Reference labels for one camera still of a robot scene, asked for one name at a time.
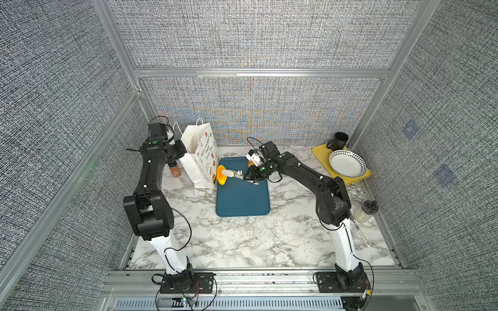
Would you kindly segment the white paper gift bag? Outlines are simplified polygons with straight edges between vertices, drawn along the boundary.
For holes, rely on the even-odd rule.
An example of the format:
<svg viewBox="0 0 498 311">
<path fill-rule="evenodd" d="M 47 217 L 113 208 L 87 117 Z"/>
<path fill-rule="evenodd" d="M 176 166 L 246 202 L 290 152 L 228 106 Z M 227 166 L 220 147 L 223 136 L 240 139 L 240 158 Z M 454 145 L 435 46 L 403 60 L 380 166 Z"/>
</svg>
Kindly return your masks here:
<svg viewBox="0 0 498 311">
<path fill-rule="evenodd" d="M 195 188 L 213 189 L 216 183 L 219 154 L 215 136 L 210 123 L 204 123 L 198 118 L 196 125 L 188 125 L 182 131 L 177 122 L 173 129 L 178 128 L 181 133 L 186 154 L 180 158 L 185 172 Z"/>
</svg>

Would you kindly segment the metal tongs with silicone tips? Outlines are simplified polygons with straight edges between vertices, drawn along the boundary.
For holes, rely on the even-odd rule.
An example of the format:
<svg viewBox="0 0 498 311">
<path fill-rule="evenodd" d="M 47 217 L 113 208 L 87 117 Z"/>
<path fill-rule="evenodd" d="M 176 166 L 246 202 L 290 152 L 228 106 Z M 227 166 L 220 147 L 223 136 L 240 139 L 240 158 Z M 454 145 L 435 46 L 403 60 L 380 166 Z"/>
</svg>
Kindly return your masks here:
<svg viewBox="0 0 498 311">
<path fill-rule="evenodd" d="M 239 180 L 242 180 L 242 181 L 247 181 L 247 182 L 250 182 L 254 185 L 258 185 L 259 183 L 257 181 L 253 181 L 253 180 L 250 180 L 250 179 L 247 179 L 244 177 L 244 175 L 242 174 L 242 171 L 234 171 L 234 170 L 227 170 L 227 169 L 224 169 L 222 171 L 222 173 L 227 177 L 227 178 L 237 178 Z"/>
</svg>

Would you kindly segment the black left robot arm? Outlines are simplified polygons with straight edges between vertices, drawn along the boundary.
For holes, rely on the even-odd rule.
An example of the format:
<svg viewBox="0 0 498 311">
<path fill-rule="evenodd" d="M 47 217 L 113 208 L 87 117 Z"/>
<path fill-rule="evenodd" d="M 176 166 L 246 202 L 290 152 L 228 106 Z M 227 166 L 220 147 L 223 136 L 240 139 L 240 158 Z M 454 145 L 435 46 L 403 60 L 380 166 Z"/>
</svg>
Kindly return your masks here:
<svg viewBox="0 0 498 311">
<path fill-rule="evenodd" d="M 183 142 L 175 140 L 169 123 L 157 121 L 148 128 L 149 137 L 136 150 L 142 157 L 140 178 L 133 194 L 124 197 L 123 207 L 135 236 L 149 242 L 162 257 L 166 276 L 192 281 L 192 265 L 172 232 L 176 209 L 162 192 L 164 169 L 169 167 L 173 176 L 180 176 L 177 161 L 187 151 Z"/>
</svg>

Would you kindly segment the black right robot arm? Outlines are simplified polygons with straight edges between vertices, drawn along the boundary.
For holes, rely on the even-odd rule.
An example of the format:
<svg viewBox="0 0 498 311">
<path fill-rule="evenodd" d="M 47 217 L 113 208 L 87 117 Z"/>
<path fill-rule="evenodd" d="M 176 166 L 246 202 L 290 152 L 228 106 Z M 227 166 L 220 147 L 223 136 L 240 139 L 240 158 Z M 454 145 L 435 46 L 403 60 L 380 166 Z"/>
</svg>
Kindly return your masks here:
<svg viewBox="0 0 498 311">
<path fill-rule="evenodd" d="M 244 180 L 252 183 L 268 180 L 276 172 L 279 177 L 293 178 L 315 195 L 316 215 L 331 233 L 335 245 L 337 286 L 343 291 L 351 290 L 366 280 L 351 238 L 351 202 L 344 181 L 313 170 L 289 152 L 281 153 L 272 141 L 251 149 L 246 158 L 252 164 L 243 176 Z"/>
</svg>

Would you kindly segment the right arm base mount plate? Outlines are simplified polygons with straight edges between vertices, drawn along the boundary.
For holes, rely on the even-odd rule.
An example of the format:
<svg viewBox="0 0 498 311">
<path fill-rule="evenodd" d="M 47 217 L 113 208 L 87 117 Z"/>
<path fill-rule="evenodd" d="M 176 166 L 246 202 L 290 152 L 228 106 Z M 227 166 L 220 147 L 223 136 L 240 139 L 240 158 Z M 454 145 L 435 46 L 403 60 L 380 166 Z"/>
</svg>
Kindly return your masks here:
<svg viewBox="0 0 498 311">
<path fill-rule="evenodd" d="M 316 272 L 313 281 L 320 293 L 359 294 L 370 290 L 370 283 L 364 272 Z"/>
</svg>

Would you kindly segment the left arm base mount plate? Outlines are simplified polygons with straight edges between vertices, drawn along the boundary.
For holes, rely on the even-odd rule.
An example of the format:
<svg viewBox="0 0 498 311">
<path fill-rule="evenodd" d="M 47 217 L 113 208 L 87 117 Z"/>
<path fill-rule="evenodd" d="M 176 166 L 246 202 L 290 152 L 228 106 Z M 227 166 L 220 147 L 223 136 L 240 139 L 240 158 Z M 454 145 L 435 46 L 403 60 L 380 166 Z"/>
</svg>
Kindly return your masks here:
<svg viewBox="0 0 498 311">
<path fill-rule="evenodd" d="M 161 294 L 211 294 L 215 285 L 214 273 L 166 274 L 160 284 Z"/>
</svg>

